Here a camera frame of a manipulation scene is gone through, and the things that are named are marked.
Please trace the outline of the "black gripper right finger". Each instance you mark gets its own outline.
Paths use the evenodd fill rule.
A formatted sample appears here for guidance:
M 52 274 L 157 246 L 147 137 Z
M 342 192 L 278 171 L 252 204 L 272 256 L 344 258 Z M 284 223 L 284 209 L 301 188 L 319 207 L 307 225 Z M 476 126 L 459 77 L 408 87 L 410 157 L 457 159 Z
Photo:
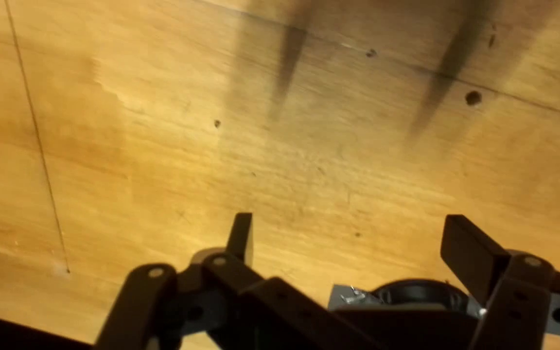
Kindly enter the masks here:
M 470 350 L 542 350 L 560 336 L 560 272 L 527 250 L 505 248 L 466 215 L 449 213 L 439 254 L 480 305 Z

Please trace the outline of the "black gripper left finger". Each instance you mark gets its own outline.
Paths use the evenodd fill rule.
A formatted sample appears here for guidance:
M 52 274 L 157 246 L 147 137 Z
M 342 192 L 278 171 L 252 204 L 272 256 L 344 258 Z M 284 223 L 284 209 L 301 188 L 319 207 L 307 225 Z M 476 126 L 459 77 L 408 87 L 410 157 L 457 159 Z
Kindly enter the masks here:
M 219 350 L 381 350 L 291 283 L 254 272 L 251 225 L 239 211 L 227 242 L 198 250 L 182 272 L 167 262 L 130 270 L 93 350 L 179 350 L 198 332 Z

